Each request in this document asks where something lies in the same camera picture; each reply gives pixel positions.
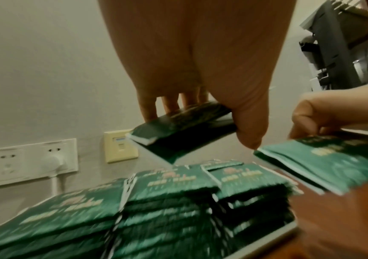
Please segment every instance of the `white wall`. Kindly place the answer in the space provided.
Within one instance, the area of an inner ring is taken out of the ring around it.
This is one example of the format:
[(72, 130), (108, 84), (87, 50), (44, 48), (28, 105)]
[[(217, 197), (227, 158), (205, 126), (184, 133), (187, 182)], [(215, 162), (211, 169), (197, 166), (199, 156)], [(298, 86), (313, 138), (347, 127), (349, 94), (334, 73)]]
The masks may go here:
[[(322, 0), (301, 0), (272, 85), (264, 143), (285, 139), (309, 70), (298, 24)], [(120, 64), (95, 0), (0, 0), (0, 147), (77, 138), (80, 172), (66, 191), (156, 167), (145, 156), (107, 165), (104, 131), (142, 123), (132, 83)], [(235, 136), (202, 148), (187, 163), (210, 158), (252, 160)], [(0, 188), (0, 223), (49, 196), (46, 180)]]

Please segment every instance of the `beige wall plate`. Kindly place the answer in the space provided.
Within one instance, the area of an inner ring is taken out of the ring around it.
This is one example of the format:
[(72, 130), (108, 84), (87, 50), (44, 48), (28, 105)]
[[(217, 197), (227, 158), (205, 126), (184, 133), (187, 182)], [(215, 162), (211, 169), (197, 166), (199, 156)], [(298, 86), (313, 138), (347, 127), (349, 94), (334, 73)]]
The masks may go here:
[(126, 134), (130, 131), (131, 129), (104, 133), (104, 152), (107, 163), (138, 157), (137, 148), (126, 140)]

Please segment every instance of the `wooden desk surface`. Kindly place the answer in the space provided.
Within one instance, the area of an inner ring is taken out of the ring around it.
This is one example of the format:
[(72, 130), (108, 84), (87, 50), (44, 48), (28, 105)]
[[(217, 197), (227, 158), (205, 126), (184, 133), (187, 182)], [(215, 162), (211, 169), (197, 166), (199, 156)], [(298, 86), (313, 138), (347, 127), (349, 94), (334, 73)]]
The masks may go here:
[(260, 258), (368, 259), (368, 184), (344, 196), (300, 188), (291, 204), (302, 231)]

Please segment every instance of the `wooden table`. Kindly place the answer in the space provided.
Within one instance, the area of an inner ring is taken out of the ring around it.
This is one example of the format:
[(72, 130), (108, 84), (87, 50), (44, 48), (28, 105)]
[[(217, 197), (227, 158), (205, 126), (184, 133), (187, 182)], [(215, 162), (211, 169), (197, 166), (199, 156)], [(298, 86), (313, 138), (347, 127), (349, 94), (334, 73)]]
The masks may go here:
[(300, 188), (291, 204), (302, 231), (260, 258), (368, 259), (368, 184), (344, 196)]

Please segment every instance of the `black machine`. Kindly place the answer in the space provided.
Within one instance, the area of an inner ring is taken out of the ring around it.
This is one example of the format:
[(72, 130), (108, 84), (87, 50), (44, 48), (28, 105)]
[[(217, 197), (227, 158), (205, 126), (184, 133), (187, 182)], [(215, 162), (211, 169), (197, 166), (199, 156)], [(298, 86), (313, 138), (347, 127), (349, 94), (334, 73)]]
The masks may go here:
[(301, 50), (320, 70), (318, 80), (324, 90), (368, 84), (368, 16), (361, 14), (328, 0), (308, 29), (313, 38), (300, 42)]

